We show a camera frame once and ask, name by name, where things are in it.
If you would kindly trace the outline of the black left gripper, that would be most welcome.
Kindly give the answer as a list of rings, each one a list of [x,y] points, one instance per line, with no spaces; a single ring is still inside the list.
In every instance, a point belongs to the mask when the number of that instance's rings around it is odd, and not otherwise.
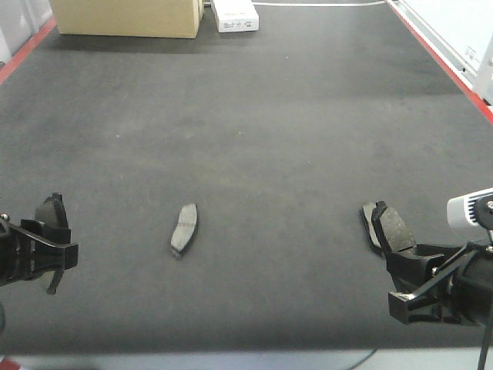
[[[43,252],[35,271],[35,247],[62,247]],[[66,270],[78,264],[79,245],[72,244],[71,231],[51,227],[38,220],[21,220],[21,227],[11,224],[9,215],[1,214],[1,286],[40,278],[47,294],[54,295]]]

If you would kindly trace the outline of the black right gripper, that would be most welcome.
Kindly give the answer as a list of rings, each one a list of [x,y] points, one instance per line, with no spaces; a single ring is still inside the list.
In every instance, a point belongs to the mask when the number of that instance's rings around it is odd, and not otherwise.
[[[429,280],[429,257],[415,247],[385,254],[385,260],[399,291],[388,293],[389,314],[400,323],[492,325],[491,244],[467,243]]]

